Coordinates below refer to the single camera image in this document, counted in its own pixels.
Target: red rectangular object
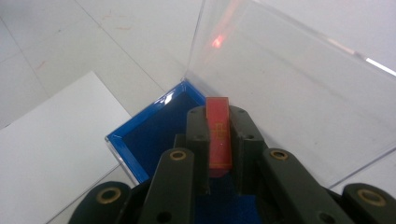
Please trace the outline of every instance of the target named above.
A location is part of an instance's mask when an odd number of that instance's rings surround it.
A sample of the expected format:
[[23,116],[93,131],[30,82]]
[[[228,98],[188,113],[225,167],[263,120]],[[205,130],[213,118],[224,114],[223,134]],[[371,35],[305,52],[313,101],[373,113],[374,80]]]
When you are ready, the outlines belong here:
[[207,97],[206,119],[210,130],[210,175],[211,177],[219,177],[232,168],[228,98]]

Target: transparent plastic lid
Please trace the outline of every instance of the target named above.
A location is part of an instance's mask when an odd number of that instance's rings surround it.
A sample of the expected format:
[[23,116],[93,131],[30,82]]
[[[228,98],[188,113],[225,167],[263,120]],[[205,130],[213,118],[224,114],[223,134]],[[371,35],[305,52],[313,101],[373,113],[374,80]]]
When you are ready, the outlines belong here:
[[261,3],[206,0],[186,79],[333,188],[394,151],[395,75]]

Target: red block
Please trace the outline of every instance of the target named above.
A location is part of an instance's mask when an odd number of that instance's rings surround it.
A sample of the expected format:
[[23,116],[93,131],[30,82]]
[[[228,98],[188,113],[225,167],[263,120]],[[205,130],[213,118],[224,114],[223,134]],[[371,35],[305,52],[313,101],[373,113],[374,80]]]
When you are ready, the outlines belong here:
[[210,177],[220,177],[231,170],[230,108],[227,97],[206,98],[206,119],[210,130]]

